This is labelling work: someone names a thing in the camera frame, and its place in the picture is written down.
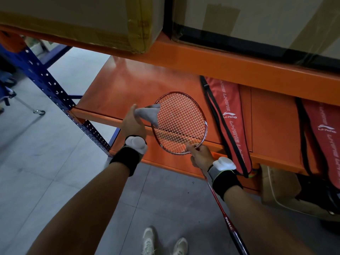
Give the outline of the person's left forearm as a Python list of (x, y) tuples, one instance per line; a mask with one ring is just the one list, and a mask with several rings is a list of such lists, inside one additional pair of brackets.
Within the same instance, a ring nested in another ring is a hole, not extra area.
[(129, 175), (124, 164), (111, 163), (58, 211), (27, 255), (94, 255)]

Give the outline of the person's left hand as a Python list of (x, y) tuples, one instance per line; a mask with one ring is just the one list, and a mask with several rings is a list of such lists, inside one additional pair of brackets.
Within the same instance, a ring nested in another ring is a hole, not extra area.
[(142, 137), (145, 140), (147, 136), (145, 125), (142, 123), (139, 117), (132, 116), (131, 108), (122, 121), (121, 130), (125, 138), (134, 135)]

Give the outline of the person's right hand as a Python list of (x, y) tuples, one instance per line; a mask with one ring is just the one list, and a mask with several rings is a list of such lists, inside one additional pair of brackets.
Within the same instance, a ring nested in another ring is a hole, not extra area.
[(199, 155), (196, 157), (191, 155), (190, 160), (192, 165), (193, 167), (201, 169), (203, 173), (206, 173), (215, 160), (207, 146), (200, 145), (199, 147), (196, 147), (196, 149), (199, 151)]

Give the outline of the person's white right shoe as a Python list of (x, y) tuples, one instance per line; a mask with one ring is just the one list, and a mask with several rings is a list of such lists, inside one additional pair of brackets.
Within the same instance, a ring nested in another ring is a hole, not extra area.
[(187, 255), (188, 253), (188, 242), (186, 238), (180, 238), (173, 249), (172, 255)]

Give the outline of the black wristband with white tracker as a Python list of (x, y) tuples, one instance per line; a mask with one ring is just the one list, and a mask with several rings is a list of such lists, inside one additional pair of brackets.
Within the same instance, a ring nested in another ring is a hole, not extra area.
[(232, 187), (239, 186), (243, 189), (234, 170), (236, 165), (227, 157), (219, 157), (207, 170), (207, 179), (216, 194), (224, 200), (224, 194)]
[(147, 150), (147, 142), (142, 137), (138, 135), (130, 135), (125, 138), (124, 145), (113, 156), (110, 164), (117, 162), (125, 165), (129, 169), (129, 176), (131, 177)]

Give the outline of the red racket cover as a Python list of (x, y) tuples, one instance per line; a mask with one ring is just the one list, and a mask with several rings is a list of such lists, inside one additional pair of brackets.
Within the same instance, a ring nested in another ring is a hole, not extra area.
[(200, 82), (227, 157), (236, 165), (239, 175), (251, 178), (253, 165), (246, 140), (239, 85), (205, 76), (200, 76)]
[(340, 191), (340, 106), (295, 98), (300, 128), (303, 166), (310, 176), (307, 133), (319, 156), (321, 173), (326, 182)]

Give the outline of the blue cart with caster wheel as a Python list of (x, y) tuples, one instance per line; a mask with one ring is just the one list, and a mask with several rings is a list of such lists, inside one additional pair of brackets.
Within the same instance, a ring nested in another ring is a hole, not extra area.
[(32, 111), (33, 114), (44, 116), (46, 114), (44, 110), (34, 109), (32, 106), (20, 99), (17, 93), (9, 87), (10, 85), (14, 86), (16, 83), (17, 81), (11, 73), (0, 69), (0, 114), (4, 112), (4, 108), (1, 106), (1, 103), (4, 103), (5, 106), (10, 106), (10, 99), (15, 99), (28, 110)]

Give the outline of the grey cloth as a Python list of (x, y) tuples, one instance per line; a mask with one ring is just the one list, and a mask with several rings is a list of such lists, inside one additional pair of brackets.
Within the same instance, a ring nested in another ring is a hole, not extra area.
[(148, 121), (154, 127), (158, 127), (158, 113), (160, 112), (161, 105), (153, 104), (147, 107), (137, 108), (134, 110), (134, 115), (143, 120)]

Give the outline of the person's right forearm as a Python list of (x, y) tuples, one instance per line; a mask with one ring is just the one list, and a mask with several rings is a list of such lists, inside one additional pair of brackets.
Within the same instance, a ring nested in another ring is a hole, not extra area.
[(315, 255), (239, 186), (229, 188), (223, 198), (250, 255)]

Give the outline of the person's white left shoe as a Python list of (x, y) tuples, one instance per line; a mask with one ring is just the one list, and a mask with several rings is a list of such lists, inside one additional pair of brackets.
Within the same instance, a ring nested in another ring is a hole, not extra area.
[(151, 227), (145, 229), (142, 236), (141, 255), (154, 255), (155, 253), (155, 234)]

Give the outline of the cardboard box with yellow tape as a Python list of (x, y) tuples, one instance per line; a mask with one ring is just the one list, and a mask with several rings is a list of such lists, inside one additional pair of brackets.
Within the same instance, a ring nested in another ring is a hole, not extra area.
[(0, 24), (145, 53), (163, 28), (165, 0), (0, 0)]

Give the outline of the blue perforated rack upright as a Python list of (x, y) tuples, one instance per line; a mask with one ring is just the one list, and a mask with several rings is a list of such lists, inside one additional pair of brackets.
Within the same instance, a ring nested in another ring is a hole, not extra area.
[(91, 120), (80, 120), (71, 113), (75, 107), (73, 96), (68, 95), (57, 80), (51, 75), (46, 66), (41, 63), (38, 57), (25, 47), (23, 51), (14, 53), (6, 50), (0, 44), (0, 54), (5, 55), (15, 66), (17, 66), (67, 117), (73, 121), (103, 152), (112, 157), (109, 153), (114, 144), (120, 129), (116, 129), (109, 142), (97, 131)]

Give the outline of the film-wrapped cardboard box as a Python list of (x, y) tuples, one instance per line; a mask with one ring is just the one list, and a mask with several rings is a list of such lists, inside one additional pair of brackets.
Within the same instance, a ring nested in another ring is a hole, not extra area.
[(173, 0), (172, 40), (340, 73), (340, 0)]

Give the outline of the person's white shoe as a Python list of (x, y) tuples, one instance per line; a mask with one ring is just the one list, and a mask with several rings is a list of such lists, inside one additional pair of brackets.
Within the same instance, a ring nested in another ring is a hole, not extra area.
[(188, 253), (188, 242), (186, 238), (180, 238), (173, 249), (172, 255), (187, 255)]
[(145, 229), (142, 236), (141, 255), (154, 255), (155, 253), (155, 234), (151, 227)]

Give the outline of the small brown cardboard box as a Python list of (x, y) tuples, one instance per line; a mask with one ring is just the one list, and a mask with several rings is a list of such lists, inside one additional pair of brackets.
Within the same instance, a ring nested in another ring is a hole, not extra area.
[(261, 203), (281, 210), (340, 223), (340, 212), (331, 207), (327, 194), (305, 175), (261, 164)]

